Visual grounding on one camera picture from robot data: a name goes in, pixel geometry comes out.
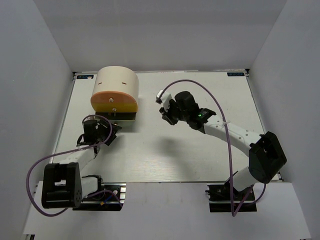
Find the beige orange drawer container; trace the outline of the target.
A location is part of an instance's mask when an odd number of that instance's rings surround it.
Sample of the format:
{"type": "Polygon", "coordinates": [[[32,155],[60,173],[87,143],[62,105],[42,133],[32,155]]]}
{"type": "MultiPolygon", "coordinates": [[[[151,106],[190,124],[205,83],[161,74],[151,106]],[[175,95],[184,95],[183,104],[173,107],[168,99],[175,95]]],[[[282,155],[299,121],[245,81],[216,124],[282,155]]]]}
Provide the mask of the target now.
{"type": "Polygon", "coordinates": [[[134,121],[138,112],[139,78],[134,71],[123,66],[100,69],[90,98],[97,115],[109,120],[134,121]]]}

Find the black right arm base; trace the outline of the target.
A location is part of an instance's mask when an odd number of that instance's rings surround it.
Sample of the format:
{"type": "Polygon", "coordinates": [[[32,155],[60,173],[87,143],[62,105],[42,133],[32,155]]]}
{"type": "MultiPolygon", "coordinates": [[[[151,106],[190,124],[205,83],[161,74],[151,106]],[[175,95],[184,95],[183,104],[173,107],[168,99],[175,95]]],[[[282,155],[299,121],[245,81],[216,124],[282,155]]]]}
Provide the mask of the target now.
{"type": "MultiPolygon", "coordinates": [[[[237,209],[239,203],[244,199],[248,190],[247,187],[242,191],[233,191],[233,208],[234,211],[237,209]]],[[[209,211],[211,213],[230,213],[231,212],[231,198],[230,189],[225,184],[208,184],[207,190],[205,191],[209,201],[209,211]]],[[[250,191],[246,200],[239,209],[239,212],[256,212],[257,206],[253,203],[256,200],[255,193],[253,190],[250,191]]]]}

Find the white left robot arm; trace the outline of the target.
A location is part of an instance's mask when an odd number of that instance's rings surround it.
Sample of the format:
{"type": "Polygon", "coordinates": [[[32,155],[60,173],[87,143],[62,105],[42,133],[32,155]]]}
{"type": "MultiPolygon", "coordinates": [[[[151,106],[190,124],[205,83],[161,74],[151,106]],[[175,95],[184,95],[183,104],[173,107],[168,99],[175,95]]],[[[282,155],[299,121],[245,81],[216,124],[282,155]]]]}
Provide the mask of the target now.
{"type": "Polygon", "coordinates": [[[44,168],[41,204],[45,209],[80,207],[83,199],[92,196],[99,200],[106,187],[100,175],[84,176],[81,171],[100,151],[99,143],[109,146],[117,137],[121,126],[105,120],[89,119],[83,123],[83,134],[76,142],[77,151],[58,163],[44,168]]]}

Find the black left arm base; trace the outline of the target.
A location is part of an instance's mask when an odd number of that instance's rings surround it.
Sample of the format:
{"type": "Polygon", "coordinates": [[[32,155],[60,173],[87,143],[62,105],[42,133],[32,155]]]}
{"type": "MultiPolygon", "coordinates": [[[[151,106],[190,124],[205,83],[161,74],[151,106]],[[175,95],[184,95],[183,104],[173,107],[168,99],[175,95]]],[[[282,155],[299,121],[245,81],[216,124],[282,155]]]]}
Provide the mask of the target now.
{"type": "Polygon", "coordinates": [[[97,191],[83,198],[80,206],[72,210],[119,212],[125,203],[126,187],[126,183],[99,183],[97,191]]]}

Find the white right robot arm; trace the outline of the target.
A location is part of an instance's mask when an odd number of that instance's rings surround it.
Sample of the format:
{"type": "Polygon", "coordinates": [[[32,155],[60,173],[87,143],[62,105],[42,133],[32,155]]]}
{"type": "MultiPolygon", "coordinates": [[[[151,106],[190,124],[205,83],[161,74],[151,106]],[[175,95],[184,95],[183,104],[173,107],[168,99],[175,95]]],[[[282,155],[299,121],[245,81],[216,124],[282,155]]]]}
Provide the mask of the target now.
{"type": "Polygon", "coordinates": [[[268,184],[287,163],[277,136],[268,131],[258,134],[232,123],[208,108],[200,108],[193,95],[182,91],[172,97],[160,90],[156,102],[161,105],[162,119],[174,126],[185,122],[193,130],[216,137],[237,148],[248,157],[248,166],[233,175],[233,182],[225,188],[226,195],[236,200],[244,190],[256,183],[268,184]]]}

